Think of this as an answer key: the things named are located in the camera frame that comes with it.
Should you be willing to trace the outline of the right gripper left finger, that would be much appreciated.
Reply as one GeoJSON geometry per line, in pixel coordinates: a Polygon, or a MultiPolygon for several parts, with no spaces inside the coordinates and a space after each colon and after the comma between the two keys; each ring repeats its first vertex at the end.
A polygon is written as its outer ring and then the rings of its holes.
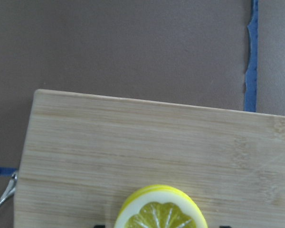
{"type": "Polygon", "coordinates": [[[105,225],[99,225],[99,224],[97,224],[97,225],[94,225],[93,228],[105,228],[105,225]]]}

